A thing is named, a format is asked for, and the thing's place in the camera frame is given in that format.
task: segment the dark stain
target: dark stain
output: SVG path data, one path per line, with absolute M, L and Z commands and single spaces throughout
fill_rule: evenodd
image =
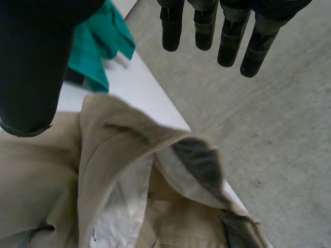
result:
M 262 186 L 262 182 L 259 179 L 253 181 L 253 186 L 256 189 L 259 189 Z

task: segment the teal rag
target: teal rag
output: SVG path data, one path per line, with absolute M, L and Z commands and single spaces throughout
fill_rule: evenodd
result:
M 85 75 L 93 91 L 108 92 L 101 59 L 113 59 L 118 51 L 132 59 L 135 48 L 121 14 L 106 0 L 93 16 L 75 28 L 68 66 Z

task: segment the gray floor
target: gray floor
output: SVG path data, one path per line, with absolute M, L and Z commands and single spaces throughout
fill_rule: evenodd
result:
M 232 68 L 214 45 L 199 51 L 193 9 L 184 11 L 177 52 L 162 49 L 156 0 L 127 18 L 138 51 L 192 127 L 218 145 L 225 173 L 275 247 L 331 247 L 331 1 L 314 0 L 281 29 L 259 74 L 239 67 L 254 18 Z

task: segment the garment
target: garment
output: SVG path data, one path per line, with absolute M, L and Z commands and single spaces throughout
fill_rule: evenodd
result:
M 49 127 L 73 30 L 104 0 L 0 0 L 0 125 L 18 136 Z
M 208 142 L 107 95 L 53 124 L 0 135 L 0 246 L 267 247 Z
M 69 68 L 86 76 L 95 92 L 109 92 L 101 59 L 113 59 L 120 51 L 132 59 L 136 46 L 115 6 L 106 1 L 93 16 L 76 26 Z

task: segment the white lining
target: white lining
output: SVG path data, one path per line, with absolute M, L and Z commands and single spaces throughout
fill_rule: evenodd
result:
M 136 160 L 118 176 L 97 218 L 91 248 L 134 248 L 145 216 L 152 156 Z

